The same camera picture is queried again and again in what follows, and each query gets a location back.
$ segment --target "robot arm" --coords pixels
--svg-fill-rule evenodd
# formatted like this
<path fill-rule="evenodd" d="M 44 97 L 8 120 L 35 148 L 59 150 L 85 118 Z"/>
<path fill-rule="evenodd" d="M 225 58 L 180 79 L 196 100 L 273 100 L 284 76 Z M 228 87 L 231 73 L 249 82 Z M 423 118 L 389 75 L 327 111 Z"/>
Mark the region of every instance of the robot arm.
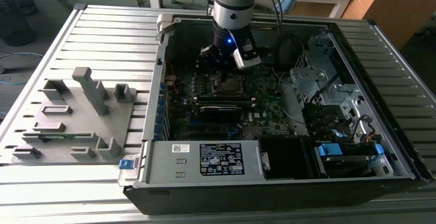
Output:
<path fill-rule="evenodd" d="M 261 61 L 249 28 L 253 5 L 255 0 L 213 1 L 213 45 L 233 54 L 239 69 Z"/>

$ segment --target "white cable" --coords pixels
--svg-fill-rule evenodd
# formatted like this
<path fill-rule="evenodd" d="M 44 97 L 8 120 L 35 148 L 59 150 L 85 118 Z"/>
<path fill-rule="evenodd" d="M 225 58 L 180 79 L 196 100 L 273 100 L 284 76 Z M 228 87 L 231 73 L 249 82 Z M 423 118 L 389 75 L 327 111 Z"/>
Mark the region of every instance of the white cable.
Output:
<path fill-rule="evenodd" d="M 291 115 L 288 114 L 288 112 L 287 112 L 285 110 L 284 110 L 284 113 L 285 113 L 285 115 L 289 117 L 289 119 L 291 119 L 293 122 L 296 122 L 296 123 L 300 123 L 300 124 L 305 125 L 305 123 L 303 123 L 303 122 L 300 122 L 300 121 L 295 120 L 295 119 L 291 117 Z"/>
<path fill-rule="evenodd" d="M 31 56 L 39 56 L 40 58 L 44 57 L 41 54 L 37 54 L 37 53 L 32 53 L 32 52 L 19 52 L 19 53 L 11 53 L 11 54 L 7 54 L 7 55 L 1 56 L 0 59 L 4 58 L 4 57 L 12 56 L 12 55 L 31 55 Z"/>

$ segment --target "blue latch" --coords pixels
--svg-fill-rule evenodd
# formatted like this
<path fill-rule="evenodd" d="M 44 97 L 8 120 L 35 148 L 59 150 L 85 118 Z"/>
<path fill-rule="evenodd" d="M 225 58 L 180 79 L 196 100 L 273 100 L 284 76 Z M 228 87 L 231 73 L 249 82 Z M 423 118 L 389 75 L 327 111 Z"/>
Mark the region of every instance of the blue latch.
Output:
<path fill-rule="evenodd" d="M 163 128 L 160 126 L 155 126 L 155 133 L 160 134 L 161 133 Z"/>
<path fill-rule="evenodd" d="M 157 107 L 157 114 L 161 115 L 164 113 L 164 108 Z"/>
<path fill-rule="evenodd" d="M 376 144 L 376 151 L 377 151 L 377 154 L 384 154 L 384 149 L 383 149 L 383 146 L 380 144 Z"/>
<path fill-rule="evenodd" d="M 161 116 L 156 116 L 156 123 L 163 123 L 164 119 Z"/>
<path fill-rule="evenodd" d="M 161 90 L 167 90 L 167 84 L 161 83 Z"/>
<path fill-rule="evenodd" d="M 343 155 L 339 143 L 324 143 L 319 146 L 320 156 Z"/>
<path fill-rule="evenodd" d="M 119 169 L 135 169 L 135 161 L 129 159 L 121 159 L 119 163 Z"/>

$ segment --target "motherboard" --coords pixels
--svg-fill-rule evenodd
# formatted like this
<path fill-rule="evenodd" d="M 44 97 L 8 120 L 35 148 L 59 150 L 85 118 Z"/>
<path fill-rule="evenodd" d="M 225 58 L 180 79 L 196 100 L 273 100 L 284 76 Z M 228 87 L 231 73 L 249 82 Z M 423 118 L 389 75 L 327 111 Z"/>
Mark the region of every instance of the motherboard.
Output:
<path fill-rule="evenodd" d="M 215 71 L 196 56 L 167 62 L 171 140 L 252 140 L 288 135 L 273 69 Z"/>

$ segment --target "black panel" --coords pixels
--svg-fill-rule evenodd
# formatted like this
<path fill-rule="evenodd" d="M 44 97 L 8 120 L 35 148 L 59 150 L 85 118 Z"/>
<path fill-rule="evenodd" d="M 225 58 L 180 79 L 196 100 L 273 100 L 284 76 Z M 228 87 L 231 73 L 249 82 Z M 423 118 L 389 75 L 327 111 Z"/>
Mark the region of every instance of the black panel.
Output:
<path fill-rule="evenodd" d="M 127 187 L 124 194 L 145 215 L 279 211 L 357 205 L 404 191 L 416 183 L 392 179 L 223 187 Z"/>

